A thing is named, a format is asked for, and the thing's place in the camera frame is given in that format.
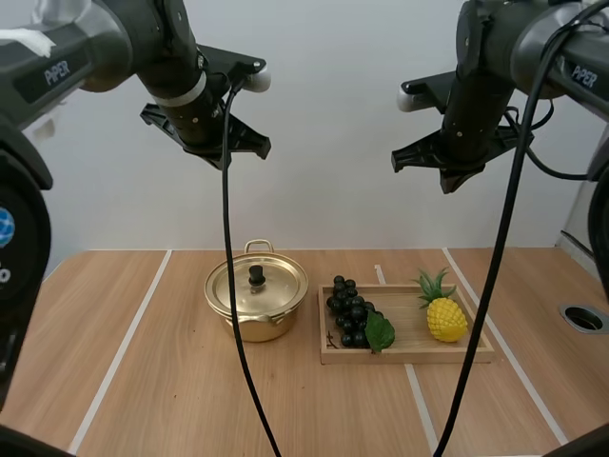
green leaf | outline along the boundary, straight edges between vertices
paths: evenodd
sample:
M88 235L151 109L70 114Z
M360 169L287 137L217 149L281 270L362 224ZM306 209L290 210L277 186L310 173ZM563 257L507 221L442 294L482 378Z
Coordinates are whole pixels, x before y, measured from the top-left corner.
M391 323L376 312L368 312L365 336L375 352L389 348L396 339L396 330Z

white wall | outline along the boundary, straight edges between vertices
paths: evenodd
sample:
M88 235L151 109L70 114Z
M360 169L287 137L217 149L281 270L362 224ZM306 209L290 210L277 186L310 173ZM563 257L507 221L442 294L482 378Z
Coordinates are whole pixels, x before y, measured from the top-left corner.
M454 68L461 2L186 3L200 43L264 57L273 73L269 92L245 92L234 105L273 143L265 162L234 157L234 246L255 237L280 248L492 245L512 154L451 196L436 171L394 174L390 164L392 149L440 126L432 110L398 112L395 94L401 81ZM28 2L0 6L0 26L28 17ZM51 265L86 248L222 246L220 173L146 127L148 101L136 79L69 98L41 147L56 183ZM557 169L581 171L601 132L599 119L559 100L534 147ZM527 164L510 244L553 245L577 191Z

black cable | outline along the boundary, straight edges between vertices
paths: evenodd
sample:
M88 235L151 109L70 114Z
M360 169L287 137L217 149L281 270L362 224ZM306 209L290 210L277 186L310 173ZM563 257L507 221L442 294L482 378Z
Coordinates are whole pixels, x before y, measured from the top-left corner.
M521 126L518 124L517 121L515 121L512 118L512 116L507 111L503 115L503 117L505 118L507 123L510 125L510 127L516 133L520 134ZM552 176L554 178L564 179L567 181L587 181L588 180L587 174L568 174L568 173L562 173L560 171L556 171L554 169L549 168L547 165L545 165L541 161L541 159L535 154L535 152L533 152L533 150L528 146L526 147L526 155L529 156L529 159L531 159L531 162L533 162L538 169L540 169L541 171L543 171L546 174L549 174L550 176Z
M457 414L459 413L459 407L461 406L465 386L467 385L467 378L469 377L469 373L474 363L474 356L476 355L476 348L478 347L478 342L480 341L484 319L486 317L486 313L488 312L488 306L493 294L493 288L495 287L495 282L497 281L497 275L501 266L501 258L503 257L505 241L507 239L507 233L509 231L512 213L514 211L514 204L516 203L516 195L518 193L518 185L521 179L524 156L528 147L528 136L533 125L533 116L535 115L535 109L540 99L543 82L550 72L551 66L554 64L554 60L560 48L564 45L565 41L571 37L571 34L581 24L581 21L587 20L607 6L609 6L609 0L601 0L587 7L585 10L582 10L577 16L552 34L542 55L540 66L535 74L531 93L526 100L526 107L524 108L524 114L522 116L521 134L519 135L518 145L516 146L516 152L514 153L514 161L512 162L510 179L507 186L507 192L505 193L505 203L503 204L503 212L501 215L499 230L497 232L497 241L495 242L493 256L488 268L488 274L486 275L484 290L482 291L478 312L476 313L476 319L474 321L474 326L472 327L469 344L467 345L467 351L465 352L465 359L463 361L461 374L459 376L459 382L457 383L457 387L455 389L455 396L453 397L453 402L450 407L448 419L446 420L446 426L444 427L444 431L442 433L442 438L440 439L438 447L434 452L434 457L442 457L442 454L446 449L446 445L448 444L448 440L450 439L450 435L455 426L455 421L457 420Z
M232 329L235 334L235 342L237 344L237 351L239 352L241 368L244 371L247 387L249 387L249 393L251 393L251 398L254 401L256 410L258 411L260 421L263 423L266 436L268 437L268 441L271 447L273 448L273 452L275 453L276 457L281 457L282 454L280 453L279 448L277 447L273 432L270 429L268 421L266 420L265 411L263 410L263 406L260 403L260 399L258 398L258 393L256 392L254 381L251 379L249 367L247 366L246 352L244 351L244 343L241 339L241 331L239 330L239 317L237 315L237 298L235 293L235 266L232 260L232 244L230 242L230 217L228 212L228 166L230 165L228 130L230 128L230 107L232 106L232 101L234 100L235 95L237 95L237 92L239 92L239 90L241 89L241 86L242 85L236 87L233 86L233 89L230 90L228 98L226 99L225 130L222 141L222 208L225 232L226 270L228 272L228 294L230 296L230 320L232 322Z
M535 124L533 124L531 126L531 131L541 129L543 126L545 126L550 121L550 119L552 119L553 115L554 115L554 102L550 99L550 109L548 110L548 112L545 113L545 116L543 116L539 122L536 122Z

grape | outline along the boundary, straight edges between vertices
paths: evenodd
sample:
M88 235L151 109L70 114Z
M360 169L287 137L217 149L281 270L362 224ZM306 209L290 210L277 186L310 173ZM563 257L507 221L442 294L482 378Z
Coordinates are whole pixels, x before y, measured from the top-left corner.
M339 292L344 292L346 287L343 283L337 283L334 285L334 295L337 295Z
M353 333L353 345L356 348L364 348L368 340L365 337L365 333L361 330Z
M355 330L355 324L350 319L344 319L343 330L345 333L351 333Z
M332 311L332 314L340 314L343 310L343 302L340 300L334 300L330 304L330 310Z
M350 348L353 346L353 337L348 333L344 334L341 338L341 344L346 348Z
M353 319L356 322L365 320L367 315L368 315L367 311L362 307L353 307L351 309L351 319Z

white stripe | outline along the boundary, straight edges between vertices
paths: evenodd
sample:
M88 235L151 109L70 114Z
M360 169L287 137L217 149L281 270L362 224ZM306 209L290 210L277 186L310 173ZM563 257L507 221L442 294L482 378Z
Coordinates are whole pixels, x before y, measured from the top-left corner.
M144 300L142 300L142 304L135 313L135 316L133 316L133 320L131 321L131 325L129 326L127 333L125 334L125 338L123 338L121 346L116 351L116 355L114 355L114 360L112 360L112 363L108 368L108 372L106 373L102 384L99 386L99 389L97 390L97 393L95 394L95 397L93 398L90 407L88 407L88 411L87 414L85 414L83 422L78 427L78 431L76 431L76 435L74 436L74 439L69 445L68 453L76 454L76 452L78 452L78 448L83 443L88 428L90 427L91 423L93 422L93 419L95 418L97 409L99 409L99 406L102 404L102 400L104 400L104 396L108 391L108 387L112 382L112 378L114 377L114 374L116 374L116 370L118 369L119 365L121 365L121 361L123 360L125 352L127 352L127 348L129 346L129 343L131 342L131 338L133 337L137 326L140 324L144 312L146 312L148 303L150 302L150 299L152 298L152 295L154 294L154 291L156 290L156 287L158 286L159 281L161 280L161 276L163 276L163 272L165 271L167 262L169 262L169 257L171 257L171 250L168 250L166 252L165 257L163 258L163 262L161 262L161 265L157 270L156 275L154 276L154 279L150 284L150 287L148 288L148 292L144 297Z
M377 277L379 278L379 284L387 284L384 280L383 270L380 265L375 265L374 269L377 271ZM421 418L422 429L425 432L427 438L427 444L429 445L429 451L433 454L436 447L438 447L438 437L434 430L434 425L431 422L431 416L429 415L429 409L425 398L422 396L421 386L419 385L419 379L417 379L417 373L415 372L412 364L404 365L406 367L406 374L408 375L408 382L412 389L412 396L415 398L417 404L417 410L419 411L419 417Z
M453 259L453 256L448 251L448 248L442 248L442 252L446 256L446 259L448 260L448 263L450 264L452 269L455 271L455 273L457 273L457 276L459 276L459 279L461 280L463 286L465 287L465 290L467 290L467 293L469 293L469 296L471 297L472 301L474 302L476 307L478 307L480 305L480 299L478 298L478 295L472 289L470 284L467 282L467 279L465 279L465 276L463 275L461 269L457 265L457 262L455 262L455 259ZM545 403L541 399L540 395L538 394L537 390L535 389L535 386L533 386L533 383L531 383L531 380L529 379L529 377L526 375L526 373L522 369L519 361L516 359L514 352L512 352L512 349L510 349L510 347L507 345L507 343L501 336L499 329L497 328L497 326L495 325L495 323L493 322L493 320L491 319L491 317L488 314L486 315L485 322L488 325L488 327L490 328L491 333L493 333L493 336L495 336L495 339L497 339L497 342L499 343L499 346L505 353L505 357L507 357L507 360L510 362L510 365L512 366L514 371L516 371L516 374L518 375L518 377L521 379L521 382L524 385L524 388L526 388L526 391L531 396L533 403L535 403L535 406L540 411L541 415L543 416L543 419L545 419L545 422L552 430L552 433L554 433L554 436L556 437L556 439L558 440L558 442L560 443L561 446L566 445L569 442L569 440L567 439L566 435L560 428L559 423L556 422L556 419L554 419L554 416L552 415L552 413L550 412L548 407L545 405Z

